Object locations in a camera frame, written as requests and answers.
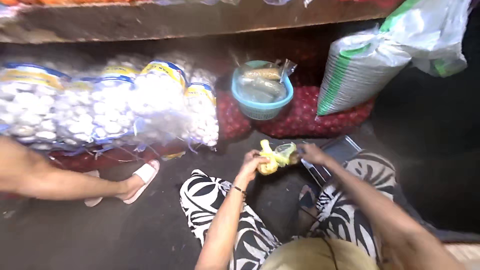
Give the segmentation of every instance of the blue and yellow label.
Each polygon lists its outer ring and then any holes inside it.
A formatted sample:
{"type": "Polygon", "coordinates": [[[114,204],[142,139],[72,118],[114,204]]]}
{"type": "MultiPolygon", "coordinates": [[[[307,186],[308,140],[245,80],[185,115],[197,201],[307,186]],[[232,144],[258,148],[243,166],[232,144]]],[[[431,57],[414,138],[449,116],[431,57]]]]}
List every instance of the blue and yellow label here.
{"type": "Polygon", "coordinates": [[[138,70],[127,66],[108,66],[102,71],[102,81],[120,80],[133,82],[138,70]]]}
{"type": "Polygon", "coordinates": [[[63,89],[62,81],[70,77],[56,70],[30,63],[7,63],[1,82],[20,82],[63,89]]]}
{"type": "Polygon", "coordinates": [[[185,73],[178,66],[167,61],[155,60],[155,61],[151,61],[142,70],[141,74],[147,74],[151,70],[155,70],[155,71],[167,74],[168,76],[170,76],[170,78],[174,79],[175,81],[180,83],[183,88],[185,88],[185,85],[186,85],[185,73]]]}
{"type": "Polygon", "coordinates": [[[186,97],[203,97],[209,99],[216,106],[216,98],[213,95],[212,88],[207,84],[191,83],[185,92],[186,97]]]}
{"type": "Polygon", "coordinates": [[[78,91],[92,91],[94,89],[95,79],[82,78],[78,80],[72,80],[65,88],[78,91]]]}

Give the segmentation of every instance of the green stripe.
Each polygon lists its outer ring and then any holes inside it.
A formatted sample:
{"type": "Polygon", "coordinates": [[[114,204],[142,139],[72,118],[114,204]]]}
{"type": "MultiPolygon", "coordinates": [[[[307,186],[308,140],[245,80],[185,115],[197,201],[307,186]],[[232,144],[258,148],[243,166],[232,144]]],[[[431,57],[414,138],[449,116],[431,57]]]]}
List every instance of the green stripe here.
{"type": "Polygon", "coordinates": [[[343,81],[343,77],[345,76],[345,71],[348,68],[348,65],[350,64],[351,57],[365,52],[370,48],[371,43],[360,47],[358,49],[349,49],[349,50],[343,50],[340,51],[338,55],[338,59],[335,62],[335,67],[333,70],[332,77],[330,78],[330,82],[328,83],[328,87],[326,90],[325,95],[323,96],[322,100],[318,104],[317,108],[317,114],[318,115],[325,115],[330,107],[332,106],[332,103],[334,99],[336,98],[336,95],[338,91],[340,90],[340,86],[343,81]]]}
{"type": "Polygon", "coordinates": [[[388,17],[385,19],[384,23],[380,27],[380,32],[388,32],[390,28],[396,24],[400,17],[407,11],[409,11],[413,5],[418,3],[420,0],[406,0],[401,4],[396,10],[394,10],[388,17]]]}

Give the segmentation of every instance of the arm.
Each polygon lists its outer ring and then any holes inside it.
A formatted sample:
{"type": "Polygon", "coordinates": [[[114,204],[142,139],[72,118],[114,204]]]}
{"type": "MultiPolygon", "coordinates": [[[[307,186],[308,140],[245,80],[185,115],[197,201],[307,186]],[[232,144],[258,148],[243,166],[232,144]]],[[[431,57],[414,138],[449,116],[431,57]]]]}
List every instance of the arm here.
{"type": "Polygon", "coordinates": [[[233,181],[232,189],[227,193],[208,229],[195,270],[224,270],[227,268],[237,238],[240,213],[243,209],[243,193],[233,187],[236,186],[245,191],[248,183],[255,178],[257,165],[269,161],[268,158],[256,157],[258,154],[258,150],[252,150],[245,155],[240,172],[233,181]]]}
{"type": "Polygon", "coordinates": [[[368,182],[346,171],[314,144],[301,145],[302,157],[327,167],[352,197],[406,269],[464,270],[442,243],[368,182]]]}

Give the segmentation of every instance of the pink slipper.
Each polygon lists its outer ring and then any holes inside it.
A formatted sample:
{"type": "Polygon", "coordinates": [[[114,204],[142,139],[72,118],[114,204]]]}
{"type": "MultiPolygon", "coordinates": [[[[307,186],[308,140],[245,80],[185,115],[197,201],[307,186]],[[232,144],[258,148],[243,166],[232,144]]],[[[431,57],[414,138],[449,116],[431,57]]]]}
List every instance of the pink slipper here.
{"type": "Polygon", "coordinates": [[[136,193],[130,199],[124,200],[123,202],[126,204],[131,204],[132,202],[136,201],[138,197],[143,193],[143,191],[148,187],[148,185],[152,182],[155,178],[158,170],[160,169],[160,162],[157,160],[151,160],[138,170],[136,170],[132,175],[136,174],[140,176],[140,178],[145,182],[136,193]]]}

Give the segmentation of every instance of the woman's right hand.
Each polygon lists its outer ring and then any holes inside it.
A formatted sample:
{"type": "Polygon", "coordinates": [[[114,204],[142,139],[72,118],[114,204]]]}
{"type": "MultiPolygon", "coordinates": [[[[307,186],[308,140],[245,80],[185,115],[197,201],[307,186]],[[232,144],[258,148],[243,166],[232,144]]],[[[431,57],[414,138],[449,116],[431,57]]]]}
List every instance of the woman's right hand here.
{"type": "Polygon", "coordinates": [[[300,157],[311,164],[326,165],[326,163],[334,161],[315,144],[299,144],[297,147],[303,150],[303,153],[299,151],[300,157]]]}

